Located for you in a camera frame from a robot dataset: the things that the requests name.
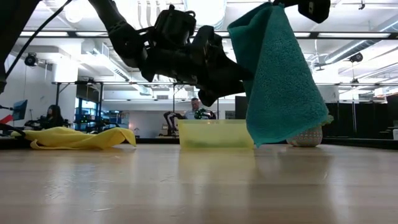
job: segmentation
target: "person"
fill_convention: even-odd
[[[63,126],[63,117],[61,115],[61,108],[57,105],[51,105],[47,110],[45,122],[40,124],[42,128],[54,128]]]
[[[192,110],[188,110],[185,112],[185,119],[195,119],[195,113],[200,110],[200,102],[199,99],[194,97],[191,99],[191,106]]]

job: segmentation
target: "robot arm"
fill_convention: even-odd
[[[175,125],[174,118],[185,119],[181,114],[174,113],[171,111],[164,113],[163,116],[167,122],[167,135],[172,135],[172,133],[177,131],[177,127]]]
[[[2,2],[0,13],[0,61],[4,64],[19,34],[40,0]],[[222,38],[211,26],[201,27],[190,42],[196,26],[194,12],[175,10],[170,5],[162,11],[155,26],[135,30],[119,13],[113,0],[89,0],[105,25],[114,50],[123,62],[138,68],[151,82],[155,74],[175,78],[178,82],[200,89],[199,98],[205,106],[216,99],[244,92],[242,80],[253,79],[253,74],[230,60],[224,53]],[[286,7],[298,4],[304,16],[317,23],[329,15],[330,0],[275,0]],[[7,75],[0,67],[0,93]]]
[[[204,108],[198,110],[195,113],[195,119],[201,119],[203,116],[207,117],[208,119],[217,119],[217,116],[211,110],[206,110]]]

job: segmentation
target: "red object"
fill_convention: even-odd
[[[12,115],[7,115],[5,118],[0,120],[0,124],[7,124],[8,122],[12,121]]]

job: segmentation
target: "woven basket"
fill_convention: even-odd
[[[322,126],[310,128],[303,133],[287,139],[287,143],[295,147],[315,147],[322,142]]]

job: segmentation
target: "woman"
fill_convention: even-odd
[[[61,115],[61,108],[57,105],[51,105],[47,110],[47,117],[42,127],[44,129],[54,128],[54,127],[62,127],[63,126],[63,118]]]

